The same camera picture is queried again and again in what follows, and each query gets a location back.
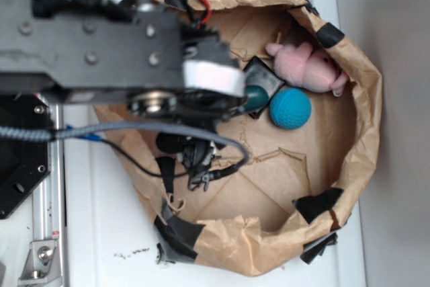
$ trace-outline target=teal ball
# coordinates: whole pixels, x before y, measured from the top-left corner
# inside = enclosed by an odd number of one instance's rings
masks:
[[[309,120],[312,105],[308,96],[299,89],[285,89],[272,98],[269,111],[276,126],[297,129]]]

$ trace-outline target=pink plush pig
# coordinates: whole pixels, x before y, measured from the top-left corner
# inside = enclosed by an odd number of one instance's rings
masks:
[[[345,71],[338,72],[330,56],[316,50],[309,42],[299,47],[270,43],[266,51],[274,56],[274,70],[278,77],[293,87],[323,93],[332,91],[336,97],[342,95],[349,77]]]

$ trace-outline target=blue wire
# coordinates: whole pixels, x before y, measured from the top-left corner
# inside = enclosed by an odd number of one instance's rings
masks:
[[[66,129],[70,130],[70,129],[74,129],[74,128],[71,125],[67,124],[66,125]],[[98,136],[96,134],[86,134],[84,136],[79,136],[77,138],[85,139],[85,140],[89,140],[89,141],[95,141],[95,142],[102,140],[102,137],[100,137],[100,136]]]

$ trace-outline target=black metal bracket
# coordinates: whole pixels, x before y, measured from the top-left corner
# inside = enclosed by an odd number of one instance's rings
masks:
[[[52,128],[48,106],[35,95],[0,95],[0,124]],[[0,220],[8,218],[49,174],[48,145],[0,140]]]

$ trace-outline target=bolt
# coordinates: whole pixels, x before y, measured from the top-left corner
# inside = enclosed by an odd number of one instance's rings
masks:
[[[99,58],[94,52],[85,53],[85,60],[87,61],[88,64],[91,64],[91,65],[95,65],[99,62]]]
[[[43,275],[40,272],[40,270],[37,269],[37,270],[33,270],[32,272],[30,272],[30,277],[31,277],[31,279],[39,279],[39,278],[43,277]]]
[[[33,32],[33,27],[29,22],[24,21],[18,26],[18,30],[21,34],[29,36]]]
[[[155,26],[152,24],[148,24],[148,26],[146,27],[146,35],[149,38],[152,38],[155,36],[156,33],[157,33],[157,29],[155,28]]]
[[[95,32],[95,24],[92,19],[86,19],[83,22],[82,27],[83,27],[83,30],[88,34],[92,34]]]
[[[43,262],[50,261],[53,255],[54,253],[48,247],[41,247],[38,251],[38,258],[40,259],[40,261],[43,261]]]
[[[154,104],[146,108],[146,112],[149,114],[156,114],[161,111],[161,106],[159,104]]]
[[[45,112],[45,108],[43,106],[36,106],[33,111],[35,114],[43,114]]]
[[[161,62],[161,54],[159,52],[152,52],[148,57],[148,62],[153,67],[157,66]]]

